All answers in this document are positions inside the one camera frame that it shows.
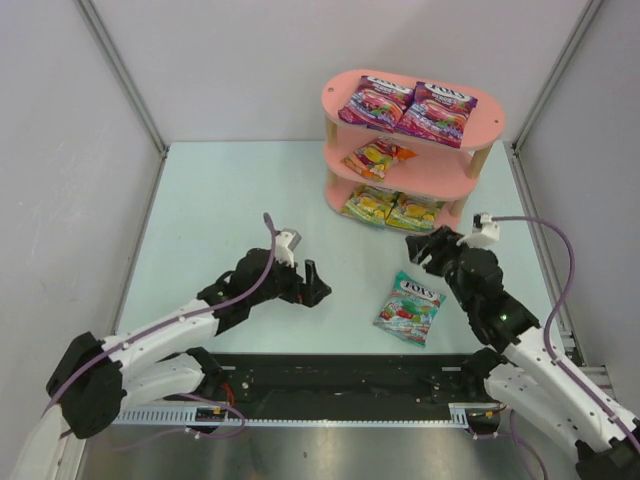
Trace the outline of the green spring tea candy bag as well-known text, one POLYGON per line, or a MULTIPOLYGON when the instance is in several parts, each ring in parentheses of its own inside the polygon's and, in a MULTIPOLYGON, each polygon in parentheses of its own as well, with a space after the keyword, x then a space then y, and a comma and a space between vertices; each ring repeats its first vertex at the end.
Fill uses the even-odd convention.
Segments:
POLYGON ((407 231, 428 232, 434 228, 443 206, 443 201, 401 192, 386 218, 386 225, 407 231))

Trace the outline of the orange fruits candy bag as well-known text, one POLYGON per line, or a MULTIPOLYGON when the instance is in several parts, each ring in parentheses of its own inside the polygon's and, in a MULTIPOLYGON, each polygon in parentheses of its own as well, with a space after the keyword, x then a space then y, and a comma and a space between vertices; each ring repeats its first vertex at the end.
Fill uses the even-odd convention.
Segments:
POLYGON ((411 148, 391 138, 378 137, 345 156, 341 163, 362 178, 382 182, 394 165, 416 156, 411 148))

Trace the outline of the purple berries candy bag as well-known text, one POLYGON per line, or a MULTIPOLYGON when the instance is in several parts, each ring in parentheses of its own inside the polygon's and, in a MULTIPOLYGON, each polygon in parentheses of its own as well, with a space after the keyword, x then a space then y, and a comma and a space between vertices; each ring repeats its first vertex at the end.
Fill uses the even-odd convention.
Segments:
POLYGON ((459 91, 418 81, 409 108, 395 125, 397 133, 459 148, 478 100, 459 91))
POLYGON ((338 110, 343 122, 393 132, 414 99, 414 89, 362 75, 348 102, 338 110))

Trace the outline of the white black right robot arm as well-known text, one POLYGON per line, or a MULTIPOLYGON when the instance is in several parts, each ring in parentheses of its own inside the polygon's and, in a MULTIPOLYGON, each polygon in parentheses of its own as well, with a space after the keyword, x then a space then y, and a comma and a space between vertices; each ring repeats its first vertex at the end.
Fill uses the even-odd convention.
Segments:
POLYGON ((551 439, 582 479, 639 476, 639 418, 607 395, 503 286, 486 228, 449 227, 405 242, 411 263, 442 278, 483 344, 466 366, 486 393, 551 439))

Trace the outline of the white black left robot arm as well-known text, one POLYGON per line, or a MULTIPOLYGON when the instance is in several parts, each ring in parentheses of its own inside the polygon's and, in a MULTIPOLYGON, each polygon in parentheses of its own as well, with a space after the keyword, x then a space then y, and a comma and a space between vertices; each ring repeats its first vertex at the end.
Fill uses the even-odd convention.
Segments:
POLYGON ((172 395, 215 390, 222 370, 201 344, 271 300, 313 308, 332 292, 314 261, 298 274, 288 247, 254 248, 176 312, 125 335, 74 338, 51 374, 49 402, 27 437, 14 479, 52 479, 63 439, 91 438, 124 410, 172 395))

